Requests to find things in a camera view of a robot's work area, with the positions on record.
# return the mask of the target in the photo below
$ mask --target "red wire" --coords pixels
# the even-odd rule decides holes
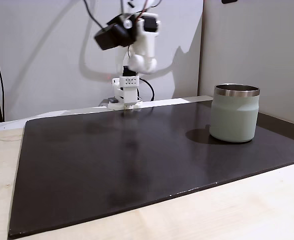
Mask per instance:
[[[136,23],[137,23],[138,19],[142,16],[142,14],[146,11],[147,2],[148,2],[148,0],[145,1],[141,13],[136,18],[136,20],[135,20]]]

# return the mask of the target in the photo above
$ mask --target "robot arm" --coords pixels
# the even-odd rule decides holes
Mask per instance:
[[[122,14],[107,23],[107,27],[95,35],[102,50],[117,46],[131,46],[128,67],[134,72],[151,74],[155,71],[155,38],[161,22],[155,13],[145,12],[154,0],[121,1]]]
[[[129,69],[142,74],[155,71],[155,38],[159,35],[160,21],[158,15],[144,12],[136,23],[136,41],[132,45]]]
[[[161,22],[157,14],[146,12],[153,3],[153,0],[122,0],[122,13],[94,37],[102,50],[130,46],[128,66],[124,66],[119,78],[112,79],[114,97],[109,98],[109,109],[132,109],[142,105],[138,98],[138,74],[151,74],[157,66],[155,38]]]

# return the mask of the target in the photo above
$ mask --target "white wall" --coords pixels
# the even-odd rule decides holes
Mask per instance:
[[[120,13],[119,0],[87,2],[101,23]],[[197,95],[202,11],[202,0],[163,0],[152,9],[162,22],[159,70],[145,78],[156,100]],[[93,40],[98,30],[81,0],[0,0],[6,120],[98,106],[112,97],[110,81],[126,49],[101,51]],[[151,98],[143,83],[140,94]]]
[[[206,0],[202,34],[200,94],[254,85],[261,112],[294,122],[294,0]]]

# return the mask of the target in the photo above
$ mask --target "wooden table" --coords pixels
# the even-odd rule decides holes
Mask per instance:
[[[190,102],[201,100],[208,97],[191,98]],[[22,134],[22,128],[0,131],[0,240],[7,239]],[[294,165],[22,239],[294,239]]]

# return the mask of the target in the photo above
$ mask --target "dark tabletop mat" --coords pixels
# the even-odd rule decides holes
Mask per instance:
[[[255,138],[209,135],[211,101],[26,123],[8,236],[59,229],[294,164],[294,124],[260,113]]]

